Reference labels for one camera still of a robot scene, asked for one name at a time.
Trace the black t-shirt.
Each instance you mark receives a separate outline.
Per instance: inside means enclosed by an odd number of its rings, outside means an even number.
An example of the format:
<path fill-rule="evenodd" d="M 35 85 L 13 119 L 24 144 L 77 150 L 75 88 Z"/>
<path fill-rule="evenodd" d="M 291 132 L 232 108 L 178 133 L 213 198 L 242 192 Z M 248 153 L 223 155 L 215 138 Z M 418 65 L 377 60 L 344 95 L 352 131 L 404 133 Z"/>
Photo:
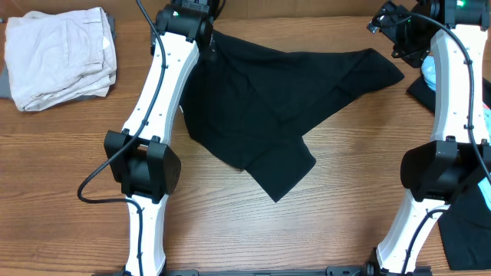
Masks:
<path fill-rule="evenodd" d="M 314 167 L 303 137 L 359 97 L 403 73 L 368 48 L 283 52 L 215 32 L 180 100 L 190 137 L 246 171 L 278 201 Z"/>

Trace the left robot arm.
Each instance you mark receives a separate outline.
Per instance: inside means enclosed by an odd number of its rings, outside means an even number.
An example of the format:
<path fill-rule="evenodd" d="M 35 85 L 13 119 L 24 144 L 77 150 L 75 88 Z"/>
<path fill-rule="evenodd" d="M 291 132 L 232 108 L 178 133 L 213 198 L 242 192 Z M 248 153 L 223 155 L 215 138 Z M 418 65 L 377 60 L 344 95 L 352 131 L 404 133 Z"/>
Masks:
<path fill-rule="evenodd" d="M 218 1 L 172 1 L 150 27 L 150 71 L 120 132 L 104 140 L 111 172 L 121 185 L 130 216 L 130 251 L 123 275 L 162 275 L 166 202 L 181 162 L 170 148 L 180 98 L 199 56 L 213 40 Z"/>

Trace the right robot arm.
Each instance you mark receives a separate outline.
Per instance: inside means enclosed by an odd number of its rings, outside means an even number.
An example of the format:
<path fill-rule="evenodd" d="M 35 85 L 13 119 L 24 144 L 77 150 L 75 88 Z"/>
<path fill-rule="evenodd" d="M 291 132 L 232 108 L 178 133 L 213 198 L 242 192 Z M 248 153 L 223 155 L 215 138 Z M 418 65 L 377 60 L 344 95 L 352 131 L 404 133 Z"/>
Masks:
<path fill-rule="evenodd" d="M 411 67 L 433 56 L 436 105 L 430 142 L 404 155 L 404 199 L 360 274 L 429 275 L 416 261 L 432 228 L 461 194 L 489 177 L 482 79 L 489 27 L 490 5 L 481 0 L 419 1 L 412 9 L 389 1 L 368 24 Z"/>

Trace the light blue printed shirt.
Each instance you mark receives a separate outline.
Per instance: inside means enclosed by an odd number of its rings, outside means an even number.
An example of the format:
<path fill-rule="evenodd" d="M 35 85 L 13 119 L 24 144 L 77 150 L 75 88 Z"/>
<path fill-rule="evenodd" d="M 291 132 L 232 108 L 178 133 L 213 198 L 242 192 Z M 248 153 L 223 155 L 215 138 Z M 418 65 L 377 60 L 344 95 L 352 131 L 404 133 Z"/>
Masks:
<path fill-rule="evenodd" d="M 419 88 L 411 88 L 410 94 L 420 101 L 426 108 L 435 111 L 436 105 L 436 68 L 433 56 L 423 61 L 421 76 L 417 79 Z M 488 133 L 490 133 L 490 82 L 483 78 L 483 112 Z M 490 209 L 490 183 L 487 178 L 478 184 L 482 197 L 488 209 Z"/>

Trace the black garment at right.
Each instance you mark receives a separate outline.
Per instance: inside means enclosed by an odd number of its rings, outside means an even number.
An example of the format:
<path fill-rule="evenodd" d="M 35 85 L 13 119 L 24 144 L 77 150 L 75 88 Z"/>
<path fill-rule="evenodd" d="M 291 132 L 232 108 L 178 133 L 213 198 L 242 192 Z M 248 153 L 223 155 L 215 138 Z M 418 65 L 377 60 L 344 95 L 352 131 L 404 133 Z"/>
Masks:
<path fill-rule="evenodd" d="M 418 77 L 407 92 L 428 110 L 435 110 L 435 77 L 428 87 Z M 483 111 L 490 135 L 490 82 L 483 78 Z M 452 211 L 438 221 L 450 269 L 453 271 L 490 270 L 490 184 L 485 177 L 478 186 L 460 196 Z"/>

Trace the folded beige trousers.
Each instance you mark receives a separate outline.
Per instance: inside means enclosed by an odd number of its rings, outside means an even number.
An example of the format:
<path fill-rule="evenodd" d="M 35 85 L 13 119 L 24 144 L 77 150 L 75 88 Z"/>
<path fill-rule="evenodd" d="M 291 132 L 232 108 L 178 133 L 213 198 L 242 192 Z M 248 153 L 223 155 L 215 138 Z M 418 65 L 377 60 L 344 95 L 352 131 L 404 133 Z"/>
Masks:
<path fill-rule="evenodd" d="M 38 112 L 74 99 L 105 97 L 116 82 L 117 57 L 101 8 L 8 19 L 5 65 L 18 110 Z"/>

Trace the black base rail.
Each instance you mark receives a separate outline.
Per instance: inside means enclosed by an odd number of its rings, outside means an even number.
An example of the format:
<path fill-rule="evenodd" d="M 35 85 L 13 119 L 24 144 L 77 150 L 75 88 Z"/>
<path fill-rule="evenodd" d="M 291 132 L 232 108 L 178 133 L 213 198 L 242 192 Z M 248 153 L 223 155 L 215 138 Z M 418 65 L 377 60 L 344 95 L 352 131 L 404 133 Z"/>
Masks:
<path fill-rule="evenodd" d="M 160 273 L 160 276 L 364 276 L 390 275 L 400 276 L 399 273 L 377 271 L 373 265 L 365 266 L 329 266 L 325 269 L 314 270 L 266 270 L 266 271 L 197 271 L 175 270 Z"/>

